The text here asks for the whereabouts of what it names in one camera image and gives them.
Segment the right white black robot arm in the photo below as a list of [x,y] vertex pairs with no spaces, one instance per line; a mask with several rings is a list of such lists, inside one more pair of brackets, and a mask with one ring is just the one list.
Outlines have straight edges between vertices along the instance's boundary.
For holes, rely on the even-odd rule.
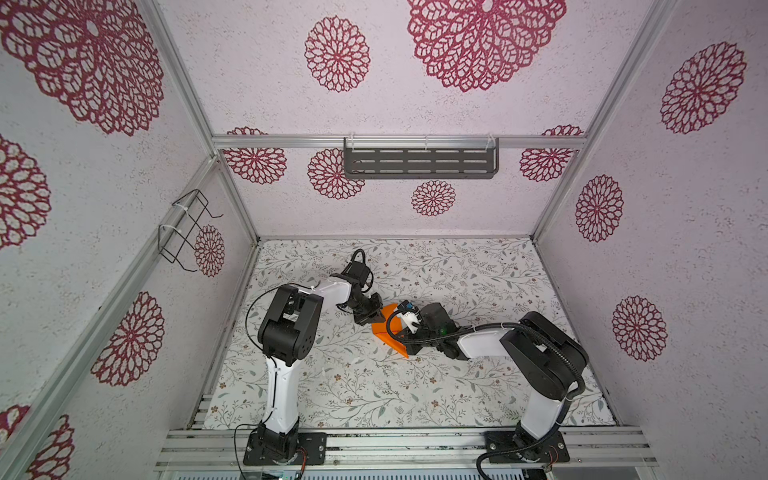
[[417,321],[400,332],[386,328],[387,334],[404,345],[409,354],[430,347],[462,361],[485,357],[513,361],[532,388],[517,426],[523,444],[534,445],[553,436],[570,405],[586,389],[586,351],[538,312],[528,312],[516,322],[478,326],[458,326],[448,317],[436,323],[427,319],[425,311],[402,313],[403,317],[409,315]]

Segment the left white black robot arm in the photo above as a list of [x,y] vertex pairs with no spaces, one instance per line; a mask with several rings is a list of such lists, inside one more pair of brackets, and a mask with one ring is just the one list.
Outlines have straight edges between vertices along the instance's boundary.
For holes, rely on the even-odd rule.
[[339,307],[357,323],[375,320],[382,308],[381,297],[373,293],[373,276],[354,280],[332,275],[314,287],[283,284],[259,327],[257,340],[266,357],[268,394],[262,423],[277,434],[297,427],[299,370],[309,355],[326,306]]

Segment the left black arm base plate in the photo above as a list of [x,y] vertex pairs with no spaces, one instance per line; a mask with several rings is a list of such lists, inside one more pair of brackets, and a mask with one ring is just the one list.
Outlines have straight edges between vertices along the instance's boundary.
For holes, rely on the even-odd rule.
[[325,432],[273,434],[267,431],[261,436],[257,431],[250,433],[245,453],[244,466],[316,466],[325,463],[328,435]]

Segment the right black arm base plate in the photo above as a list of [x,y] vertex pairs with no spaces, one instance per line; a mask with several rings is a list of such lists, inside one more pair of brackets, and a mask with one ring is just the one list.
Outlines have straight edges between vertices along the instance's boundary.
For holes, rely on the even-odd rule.
[[571,460],[562,434],[557,431],[534,439],[524,431],[484,433],[485,460],[491,463],[567,463]]

